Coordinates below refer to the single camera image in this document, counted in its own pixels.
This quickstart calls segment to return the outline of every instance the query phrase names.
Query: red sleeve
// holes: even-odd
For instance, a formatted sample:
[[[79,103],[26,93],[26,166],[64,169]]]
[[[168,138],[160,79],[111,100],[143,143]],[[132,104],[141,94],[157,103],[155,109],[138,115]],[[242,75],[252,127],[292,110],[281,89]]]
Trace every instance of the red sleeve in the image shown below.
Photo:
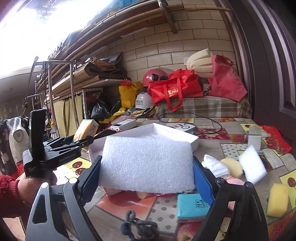
[[[19,197],[17,184],[12,177],[0,175],[0,217],[15,218],[30,212]]]

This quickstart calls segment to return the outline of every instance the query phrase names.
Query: red plastic bag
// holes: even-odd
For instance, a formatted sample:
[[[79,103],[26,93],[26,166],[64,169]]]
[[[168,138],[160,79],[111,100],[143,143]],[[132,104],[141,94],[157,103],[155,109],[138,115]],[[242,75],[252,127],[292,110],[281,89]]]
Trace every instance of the red plastic bag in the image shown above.
[[[193,70],[176,70],[168,76],[168,80],[149,82],[148,94],[156,104],[166,100],[169,110],[176,111],[183,103],[183,97],[203,97],[198,83],[198,75]],[[171,106],[170,98],[178,97],[179,103]]]
[[[228,98],[234,101],[241,101],[247,91],[241,79],[231,68],[233,62],[221,55],[212,56],[213,78],[208,78],[210,84],[210,96]]]
[[[279,155],[284,155],[291,152],[291,146],[287,142],[285,142],[277,128],[275,128],[274,126],[261,127],[271,136],[264,138],[267,144],[267,148],[274,150]]]

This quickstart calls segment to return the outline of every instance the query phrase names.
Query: black cable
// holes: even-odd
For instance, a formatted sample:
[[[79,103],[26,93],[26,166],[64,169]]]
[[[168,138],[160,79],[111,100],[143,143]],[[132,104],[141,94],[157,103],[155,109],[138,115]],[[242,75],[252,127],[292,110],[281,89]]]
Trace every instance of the black cable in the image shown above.
[[[163,113],[163,114],[161,114],[161,115],[159,115],[158,117],[157,117],[157,119],[160,121],[160,122],[164,122],[164,123],[186,123],[186,124],[190,124],[190,125],[192,125],[192,123],[189,123],[189,122],[183,122],[183,121],[177,121],[177,122],[166,122],[166,121],[162,121],[161,119],[160,119],[160,117],[162,116],[162,115],[166,115],[166,114],[190,114],[190,115],[195,115],[195,116],[199,116],[200,118],[205,118],[205,119],[208,119],[208,120],[211,120],[211,121],[214,121],[214,122],[216,122],[219,126],[220,126],[220,130],[218,130],[218,131],[215,131],[215,132],[211,132],[211,133],[202,133],[202,134],[195,134],[196,136],[199,136],[199,135],[207,135],[207,134],[215,134],[215,133],[218,133],[218,132],[220,132],[221,130],[222,130],[222,125],[219,123],[219,122],[217,122],[217,121],[215,121],[215,120],[213,120],[213,119],[211,119],[211,118],[208,118],[208,117],[203,117],[203,116],[201,116],[201,115],[197,115],[197,114],[194,114],[194,113],[188,113],[188,112],[184,112],[184,113]]]

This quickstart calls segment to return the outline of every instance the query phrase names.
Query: blue box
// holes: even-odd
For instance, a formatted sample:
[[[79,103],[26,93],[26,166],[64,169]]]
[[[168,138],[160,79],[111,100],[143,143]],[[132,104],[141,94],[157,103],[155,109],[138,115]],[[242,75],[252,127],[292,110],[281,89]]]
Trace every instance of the blue box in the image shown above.
[[[177,201],[178,219],[203,219],[207,216],[210,206],[202,201],[198,193],[179,194]]]
[[[122,9],[128,5],[139,2],[141,0],[118,0],[118,1],[119,1],[119,9]]]

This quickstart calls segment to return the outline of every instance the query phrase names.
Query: tissue box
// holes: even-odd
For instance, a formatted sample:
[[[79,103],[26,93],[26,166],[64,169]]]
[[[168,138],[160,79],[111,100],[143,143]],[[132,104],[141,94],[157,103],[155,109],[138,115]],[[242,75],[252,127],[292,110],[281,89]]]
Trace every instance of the tissue box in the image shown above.
[[[179,194],[177,201],[177,222],[201,221],[207,216],[210,206],[199,194]]]
[[[73,142],[79,141],[87,136],[92,136],[96,134],[99,124],[95,120],[82,120],[80,123],[74,137]]]

